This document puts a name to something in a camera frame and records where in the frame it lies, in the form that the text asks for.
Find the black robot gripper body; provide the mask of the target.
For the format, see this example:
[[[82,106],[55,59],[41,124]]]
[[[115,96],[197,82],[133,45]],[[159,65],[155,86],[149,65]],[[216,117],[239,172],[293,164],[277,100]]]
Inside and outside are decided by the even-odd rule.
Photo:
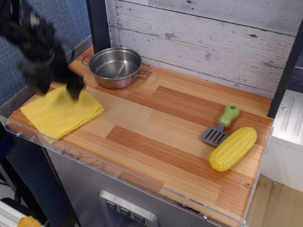
[[[26,1],[0,2],[0,34],[23,53],[20,69],[28,82],[71,82],[71,71],[53,25],[39,17]]]

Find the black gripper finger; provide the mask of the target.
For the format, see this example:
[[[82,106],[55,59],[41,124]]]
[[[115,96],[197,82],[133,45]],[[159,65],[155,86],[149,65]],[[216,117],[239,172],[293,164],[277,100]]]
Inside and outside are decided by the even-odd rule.
[[[74,78],[70,78],[67,82],[66,89],[71,95],[73,100],[78,100],[80,96],[80,92],[85,88],[86,84],[83,80],[83,77],[78,76]]]
[[[52,73],[48,70],[28,72],[27,81],[36,92],[46,94],[52,81]]]

